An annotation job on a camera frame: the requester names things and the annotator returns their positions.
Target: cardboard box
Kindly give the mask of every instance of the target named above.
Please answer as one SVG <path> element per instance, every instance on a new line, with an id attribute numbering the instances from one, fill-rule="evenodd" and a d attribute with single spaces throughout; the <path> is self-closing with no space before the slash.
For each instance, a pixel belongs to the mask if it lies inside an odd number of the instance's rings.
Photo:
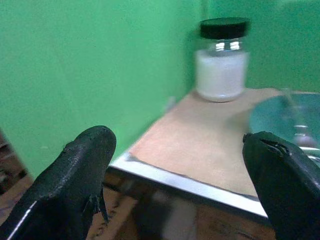
<path id="1" fill-rule="evenodd" d="M 19 180 L 13 187 L 0 196 L 0 225 L 7 219 L 12 208 L 23 196 L 26 190 L 32 185 L 33 180 L 26 175 Z"/>
<path id="2" fill-rule="evenodd" d="M 197 240 L 275 240 L 272 228 L 246 218 L 199 205 L 197 209 Z"/>
<path id="3" fill-rule="evenodd" d="M 0 196 L 0 225 L 7 219 L 12 208 L 32 183 L 33 180 L 29 176 L 25 176 Z M 138 239 L 136 226 L 131 216 L 131 211 L 137 201 L 108 188 L 103 189 L 103 195 L 110 215 L 109 224 L 105 225 L 100 212 L 95 214 L 86 240 Z"/>
<path id="4" fill-rule="evenodd" d="M 9 173 L 9 175 L 13 178 L 18 176 L 19 173 L 24 170 L 24 166 L 14 153 L 11 153 L 3 160 L 0 160 L 0 168 Z"/>

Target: teal bowl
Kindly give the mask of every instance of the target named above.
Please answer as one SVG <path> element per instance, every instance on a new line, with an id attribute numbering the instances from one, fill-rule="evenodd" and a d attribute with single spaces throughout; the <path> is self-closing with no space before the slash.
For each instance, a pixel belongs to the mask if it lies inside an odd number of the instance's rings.
<path id="1" fill-rule="evenodd" d="M 292 98 L 304 116 L 309 134 L 320 144 L 320 94 L 293 94 Z M 252 133 L 267 131 L 293 142 L 295 118 L 287 99 L 280 95 L 257 104 L 249 118 Z"/>

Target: green backdrop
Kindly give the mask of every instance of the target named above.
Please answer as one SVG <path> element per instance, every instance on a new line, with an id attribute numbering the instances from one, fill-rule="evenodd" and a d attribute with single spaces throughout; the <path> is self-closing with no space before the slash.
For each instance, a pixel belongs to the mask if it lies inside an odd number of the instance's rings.
<path id="1" fill-rule="evenodd" d="M 37 176 L 84 129 L 106 125 L 116 156 L 194 84 L 200 20 L 252 19 L 248 87 L 319 91 L 312 0 L 4 0 L 0 127 Z"/>

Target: jar lid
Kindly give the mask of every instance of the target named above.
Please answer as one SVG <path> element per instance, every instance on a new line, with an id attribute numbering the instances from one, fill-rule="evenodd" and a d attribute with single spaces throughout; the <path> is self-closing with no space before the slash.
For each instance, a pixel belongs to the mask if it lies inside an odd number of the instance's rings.
<path id="1" fill-rule="evenodd" d="M 221 17 L 200 22 L 200 35 L 206 39 L 235 39 L 246 35 L 250 20 L 244 17 Z"/>

